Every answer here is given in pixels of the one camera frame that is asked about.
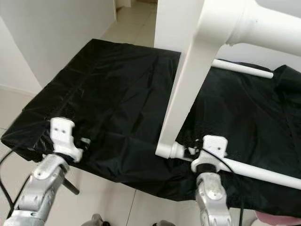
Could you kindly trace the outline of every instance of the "wrinkled fabric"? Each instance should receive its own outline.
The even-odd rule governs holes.
[[[75,167],[175,201],[192,200],[190,163],[155,155],[180,53],[91,40],[23,109],[2,142],[27,160],[51,153],[49,120],[75,122],[74,141],[91,139]],[[248,65],[268,71],[255,65]],[[301,74],[287,66],[273,79],[211,68],[177,137],[217,135],[227,158],[301,178]],[[242,188],[220,172],[229,207],[301,217],[301,191],[247,177]]]

